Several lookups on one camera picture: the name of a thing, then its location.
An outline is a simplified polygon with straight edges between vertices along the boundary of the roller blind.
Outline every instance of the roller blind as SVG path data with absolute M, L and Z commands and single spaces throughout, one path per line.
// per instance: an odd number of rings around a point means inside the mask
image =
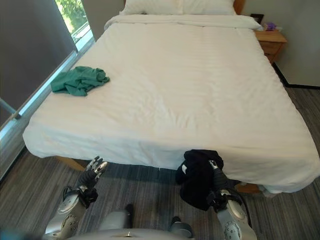
M 76 46 L 54 0 L 0 1 L 0 96 L 13 108 Z M 1 122 L 8 113 L 0 109 Z

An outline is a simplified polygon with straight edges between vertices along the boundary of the baseboard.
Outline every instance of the baseboard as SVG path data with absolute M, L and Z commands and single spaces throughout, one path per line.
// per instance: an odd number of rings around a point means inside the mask
M 288 83 L 287 79 L 286 79 L 285 76 L 282 74 L 282 72 L 280 71 L 280 69 L 278 68 L 278 66 L 276 65 L 276 63 L 273 63 L 273 64 L 272 64 L 272 67 L 274 68 L 276 74 L 279 76 L 282 84 L 283 84 L 286 88 L 319 89 L 319 90 L 320 90 L 320 86 L 309 86 L 309 85 L 290 84 L 290 83 Z

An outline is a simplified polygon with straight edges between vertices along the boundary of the black cloth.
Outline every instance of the black cloth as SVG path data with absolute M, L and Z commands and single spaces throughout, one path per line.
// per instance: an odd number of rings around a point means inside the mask
M 196 149 L 186 151 L 184 159 L 175 174 L 176 183 L 182 185 L 180 196 L 195 208 L 207 211 L 210 205 L 206 198 L 213 185 L 213 168 L 209 161 L 215 161 L 221 170 L 224 161 L 217 151 Z

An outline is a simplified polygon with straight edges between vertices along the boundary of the white duvet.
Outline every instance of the white duvet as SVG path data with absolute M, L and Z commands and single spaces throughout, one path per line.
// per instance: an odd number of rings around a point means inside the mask
M 77 66 L 111 81 L 51 93 L 23 138 L 38 157 L 177 169 L 216 150 L 230 179 L 294 192 L 320 175 L 313 139 L 243 16 L 117 16 Z

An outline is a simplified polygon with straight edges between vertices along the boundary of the drawer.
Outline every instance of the drawer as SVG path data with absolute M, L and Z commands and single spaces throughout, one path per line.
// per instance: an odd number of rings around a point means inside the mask
M 276 54 L 281 47 L 281 42 L 260 41 L 261 48 L 265 54 Z
M 274 61 L 275 55 L 268 54 L 268 53 L 265 53 L 264 55 L 269 59 L 269 62 L 272 64 Z

